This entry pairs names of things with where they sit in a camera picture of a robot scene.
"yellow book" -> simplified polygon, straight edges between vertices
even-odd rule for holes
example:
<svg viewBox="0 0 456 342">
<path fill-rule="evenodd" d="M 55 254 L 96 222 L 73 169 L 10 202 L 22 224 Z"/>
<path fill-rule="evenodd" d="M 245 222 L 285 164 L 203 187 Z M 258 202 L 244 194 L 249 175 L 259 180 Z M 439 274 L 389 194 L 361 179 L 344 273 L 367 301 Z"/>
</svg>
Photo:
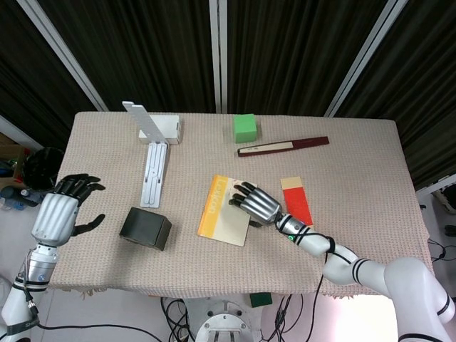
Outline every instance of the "yellow book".
<svg viewBox="0 0 456 342">
<path fill-rule="evenodd" d="M 221 175 L 214 176 L 199 224 L 199 236 L 244 246 L 250 216 L 240 208 L 228 204 L 237 192 L 234 186 L 242 182 Z"/>
</svg>

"white stand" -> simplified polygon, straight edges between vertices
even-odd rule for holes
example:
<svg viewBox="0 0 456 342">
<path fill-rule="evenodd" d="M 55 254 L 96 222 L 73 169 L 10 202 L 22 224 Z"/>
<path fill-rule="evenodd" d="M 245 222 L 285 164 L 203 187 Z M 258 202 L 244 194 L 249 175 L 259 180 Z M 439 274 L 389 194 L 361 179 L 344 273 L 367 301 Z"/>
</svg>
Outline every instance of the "white stand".
<svg viewBox="0 0 456 342">
<path fill-rule="evenodd" d="M 149 140 L 140 206 L 158 208 L 165 178 L 168 142 L 144 107 L 128 101 L 123 101 L 122 104 Z"/>
</svg>

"green object on floor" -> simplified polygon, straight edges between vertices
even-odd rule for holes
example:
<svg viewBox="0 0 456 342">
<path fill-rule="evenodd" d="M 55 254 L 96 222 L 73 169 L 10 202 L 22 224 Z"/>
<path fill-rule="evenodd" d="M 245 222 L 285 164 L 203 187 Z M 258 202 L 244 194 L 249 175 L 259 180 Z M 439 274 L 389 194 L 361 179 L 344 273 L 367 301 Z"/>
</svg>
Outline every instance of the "green object on floor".
<svg viewBox="0 0 456 342">
<path fill-rule="evenodd" d="M 260 292 L 258 294 L 250 294 L 250 303 L 252 308 L 272 304 L 272 296 L 269 292 Z"/>
<path fill-rule="evenodd" d="M 239 114 L 234 116 L 234 141 L 236 144 L 250 143 L 256 140 L 257 124 L 253 114 Z"/>
</svg>

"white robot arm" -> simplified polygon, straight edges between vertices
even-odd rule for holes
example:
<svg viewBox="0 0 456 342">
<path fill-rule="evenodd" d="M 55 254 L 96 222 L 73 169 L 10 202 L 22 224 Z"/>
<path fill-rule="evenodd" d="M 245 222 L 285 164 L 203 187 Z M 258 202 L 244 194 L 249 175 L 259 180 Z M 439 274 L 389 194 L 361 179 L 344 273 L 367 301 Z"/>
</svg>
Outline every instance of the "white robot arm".
<svg viewBox="0 0 456 342">
<path fill-rule="evenodd" d="M 75 226 L 80 205 L 93 190 L 104 190 L 97 177 L 87 174 L 64 177 L 52 194 L 47 194 L 41 204 L 32 235 L 38 242 L 26 256 L 22 270 L 13 283 L 1 315 L 6 327 L 0 326 L 1 342 L 30 341 L 30 329 L 39 325 L 38 309 L 58 261 L 57 247 L 70 237 L 89 232 L 105 218 Z"/>
<path fill-rule="evenodd" d="M 455 305 L 428 268 L 418 259 L 404 257 L 382 265 L 363 259 L 334 239 L 315 232 L 290 214 L 263 190 L 242 183 L 230 204 L 236 205 L 263 225 L 275 224 L 296 245 L 317 257 L 328 253 L 323 275 L 329 281 L 358 283 L 391 298 L 398 320 L 399 341 L 451 342 L 443 327 L 455 314 Z"/>
</svg>

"cable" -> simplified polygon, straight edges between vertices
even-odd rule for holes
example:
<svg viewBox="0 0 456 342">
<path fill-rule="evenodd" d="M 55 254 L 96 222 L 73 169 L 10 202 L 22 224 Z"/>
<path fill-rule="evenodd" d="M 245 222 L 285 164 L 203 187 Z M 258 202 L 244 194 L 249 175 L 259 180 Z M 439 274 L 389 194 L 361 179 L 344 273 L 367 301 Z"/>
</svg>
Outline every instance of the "cable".
<svg viewBox="0 0 456 342">
<path fill-rule="evenodd" d="M 304 296 L 301 295 L 301 309 L 299 310 L 298 318 L 297 318 L 297 319 L 295 320 L 295 322 L 291 325 L 291 327 L 288 328 L 288 329 L 286 329 L 283 333 L 288 333 L 292 328 L 294 328 L 294 326 L 298 323 L 299 319 L 301 318 L 303 308 L 304 308 Z"/>
<path fill-rule="evenodd" d="M 325 254 L 325 263 L 328 261 L 328 253 Z M 314 321 L 315 321 L 315 308 L 316 308 L 316 299 L 318 298 L 318 293 L 320 292 L 321 284 L 323 283 L 323 274 L 321 275 L 320 282 L 316 288 L 315 298 L 313 299 L 313 306 L 312 306 L 312 322 L 311 322 L 311 330 L 309 331 L 309 336 L 307 336 L 306 342 L 309 342 L 312 336 L 312 331 L 314 330 Z"/>
<path fill-rule="evenodd" d="M 142 333 L 145 333 L 146 335 L 149 335 L 150 337 L 153 337 L 156 341 L 162 342 L 157 336 L 150 333 L 149 331 L 143 330 L 141 328 L 136 328 L 134 326 L 121 326 L 120 324 L 93 324 L 90 326 L 43 326 L 41 324 L 38 324 L 37 326 L 39 328 L 42 328 L 43 330 L 87 329 L 87 328 L 124 328 L 124 329 L 140 331 Z"/>
<path fill-rule="evenodd" d="M 163 297 L 160 298 L 160 305 L 162 307 L 162 312 L 165 315 L 166 323 L 171 330 L 171 334 L 168 338 L 168 342 L 171 341 L 172 337 L 174 337 L 176 342 L 181 342 L 180 332 L 183 329 L 187 330 L 188 337 L 191 338 L 193 341 L 195 341 L 195 338 L 193 337 L 192 332 L 190 331 L 187 307 L 185 306 L 185 312 L 182 313 L 182 310 L 180 309 L 180 306 L 179 306 L 179 304 L 181 304 L 181 303 L 184 304 L 184 306 L 185 306 L 185 302 L 182 299 L 174 299 L 165 307 L 165 298 L 163 298 Z M 177 322 L 174 321 L 170 317 L 170 308 L 173 304 L 177 304 L 177 307 L 179 308 L 179 311 L 182 314 L 182 316 L 180 317 L 180 319 Z"/>
<path fill-rule="evenodd" d="M 289 329 L 287 329 L 285 331 L 286 311 L 288 310 L 288 307 L 289 307 L 290 300 L 291 300 L 292 296 L 293 295 L 290 294 L 288 297 L 282 297 L 282 300 L 280 301 L 279 307 L 278 307 L 277 312 L 276 312 L 276 318 L 274 320 L 274 330 L 272 331 L 270 337 L 268 337 L 268 338 L 264 338 L 263 332 L 260 331 L 261 332 L 261 340 L 259 342 L 262 342 L 262 341 L 270 342 L 275 336 L 277 336 L 278 342 L 285 342 L 285 339 L 284 339 L 284 337 L 282 335 L 287 333 L 287 332 L 289 332 L 297 324 L 299 318 L 301 317 L 302 309 L 304 307 L 304 298 L 301 295 L 301 311 L 300 311 L 300 313 L 298 315 L 298 318 L 292 324 L 291 328 L 289 328 Z"/>
<path fill-rule="evenodd" d="M 439 260 L 442 260 L 442 261 L 453 261 L 453 260 L 456 260 L 456 258 L 445 259 L 445 256 L 447 255 L 447 248 L 456 247 L 456 245 L 449 244 L 447 246 L 443 246 L 443 245 L 439 244 L 438 242 L 436 242 L 436 241 L 434 241 L 432 239 L 429 239 L 428 243 L 429 244 L 434 244 L 436 246 L 439 246 L 442 249 L 442 251 L 440 252 L 439 257 L 438 258 L 433 257 L 432 258 L 432 262 L 436 262 L 436 261 L 439 261 Z"/>
<path fill-rule="evenodd" d="M 288 237 L 311 237 L 312 235 L 319 235 L 320 237 L 324 237 L 326 238 L 326 235 L 323 235 L 323 234 L 320 234 L 320 233 L 299 233 L 299 234 L 288 234 L 288 233 L 284 233 L 284 232 L 281 232 L 279 230 L 279 232 L 283 235 L 286 235 Z"/>
</svg>

